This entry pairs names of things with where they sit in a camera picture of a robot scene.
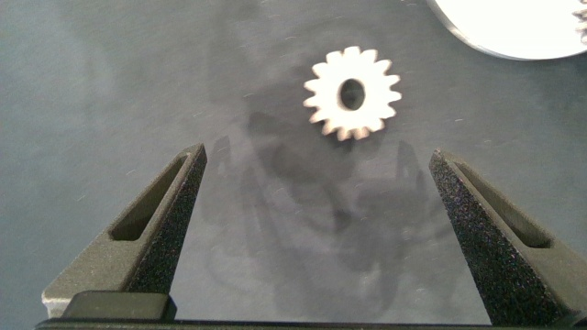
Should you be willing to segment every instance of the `dark gray table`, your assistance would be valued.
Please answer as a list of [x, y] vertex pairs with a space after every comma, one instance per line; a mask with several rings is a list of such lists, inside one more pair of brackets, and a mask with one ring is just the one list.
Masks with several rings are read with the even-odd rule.
[[[404, 98], [339, 143], [302, 86], [354, 45]], [[43, 319], [43, 288], [198, 142], [179, 318], [487, 324], [428, 160], [461, 155], [587, 256], [586, 60], [481, 54], [416, 0], [4, 1], [0, 328]]]

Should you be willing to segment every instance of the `large gear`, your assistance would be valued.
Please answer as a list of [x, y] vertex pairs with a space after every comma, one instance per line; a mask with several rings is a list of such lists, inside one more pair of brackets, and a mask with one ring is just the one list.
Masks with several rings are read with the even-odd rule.
[[[366, 138], [370, 132], [384, 127], [382, 119], [395, 116], [395, 110], [388, 104], [402, 98], [400, 93], [391, 90], [400, 77], [385, 75], [392, 65], [390, 60], [375, 62], [376, 59], [375, 49], [360, 52], [359, 47], [348, 47], [344, 52], [328, 53], [326, 63], [312, 67], [318, 79], [305, 82], [304, 88], [315, 95], [305, 100], [304, 106], [317, 109], [310, 122], [324, 120], [324, 135], [338, 130], [339, 141], [351, 135], [356, 139]], [[343, 86], [350, 85], [359, 86], [362, 89], [359, 94], [364, 95], [357, 109], [349, 108], [342, 99]]]

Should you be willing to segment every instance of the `small white gear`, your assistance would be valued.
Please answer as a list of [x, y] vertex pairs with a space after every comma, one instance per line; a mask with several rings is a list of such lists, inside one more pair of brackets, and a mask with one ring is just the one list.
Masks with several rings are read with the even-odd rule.
[[[318, 76], [304, 83], [304, 88], [315, 95], [304, 101], [304, 106], [317, 110], [310, 117], [311, 123], [325, 121], [322, 134], [338, 130], [338, 140], [352, 135], [356, 139], [366, 138], [370, 132], [383, 128], [382, 119], [395, 116], [395, 110], [388, 104], [402, 98], [391, 86], [399, 82], [398, 75], [387, 76], [390, 60], [377, 59], [377, 50], [360, 52], [359, 47], [348, 47], [344, 52], [327, 54], [327, 62], [318, 63], [312, 71]], [[349, 109], [341, 99], [341, 88], [347, 81], [360, 83], [364, 100], [356, 110]]]

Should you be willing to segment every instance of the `gear center hole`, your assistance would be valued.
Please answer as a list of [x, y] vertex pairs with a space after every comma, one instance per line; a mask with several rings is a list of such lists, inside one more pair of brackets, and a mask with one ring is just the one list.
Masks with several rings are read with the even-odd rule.
[[348, 110], [358, 110], [365, 101], [365, 88], [360, 82], [348, 79], [340, 86], [338, 97]]

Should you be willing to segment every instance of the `gear teeth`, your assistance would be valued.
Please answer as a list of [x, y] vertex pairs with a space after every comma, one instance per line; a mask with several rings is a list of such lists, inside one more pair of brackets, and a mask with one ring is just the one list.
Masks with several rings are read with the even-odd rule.
[[402, 99], [401, 93], [391, 91], [387, 94], [385, 101], [387, 101], [387, 103], [390, 103], [390, 102], [394, 102], [394, 101], [401, 100], [401, 99]]
[[377, 60], [377, 50], [367, 49], [362, 52], [361, 57], [369, 63], [374, 63]]
[[367, 128], [371, 132], [376, 132], [380, 129], [383, 129], [383, 121], [379, 118], [373, 119], [372, 122], [367, 125]]
[[385, 76], [385, 78], [383, 78], [383, 79], [385, 80], [385, 84], [387, 84], [388, 86], [391, 87], [400, 81], [400, 76], [398, 76], [397, 74], [394, 74], [391, 76]]
[[577, 27], [577, 31], [579, 31], [579, 32], [587, 31], [587, 22], [580, 23], [579, 26]]
[[320, 87], [320, 81], [318, 79], [314, 79], [308, 82], [304, 82], [304, 88], [308, 91], [315, 92]]
[[350, 138], [350, 131], [347, 130], [345, 127], [339, 127], [337, 132], [338, 141], [344, 141], [347, 138]]
[[333, 51], [327, 54], [327, 63], [336, 64], [342, 61], [342, 53], [340, 51]]
[[387, 119], [395, 116], [395, 110], [390, 106], [386, 106], [384, 108], [379, 109], [378, 114], [379, 118]]
[[329, 118], [329, 115], [324, 110], [318, 110], [310, 117], [310, 123], [314, 124]]
[[387, 72], [389, 70], [389, 68], [392, 66], [392, 62], [390, 60], [380, 60], [377, 63], [375, 63], [374, 65], [378, 71], [385, 74], [385, 72]]
[[327, 120], [326, 123], [324, 123], [324, 126], [322, 127], [322, 134], [328, 135], [328, 134], [334, 132], [335, 129], [336, 129], [336, 127], [334, 127], [334, 125], [332, 125], [332, 121]]
[[345, 56], [358, 57], [360, 55], [360, 48], [357, 46], [345, 48]]
[[318, 63], [315, 66], [312, 67], [312, 71], [314, 72], [315, 75], [318, 76], [318, 78], [321, 78], [322, 76], [324, 76], [325, 74], [327, 74], [328, 71], [328, 64], [326, 63]]
[[304, 106], [305, 107], [318, 107], [319, 102], [320, 101], [318, 100], [317, 96], [312, 96], [304, 101]]
[[356, 139], [366, 138], [369, 136], [369, 129], [365, 127], [357, 128], [352, 132], [352, 134]]

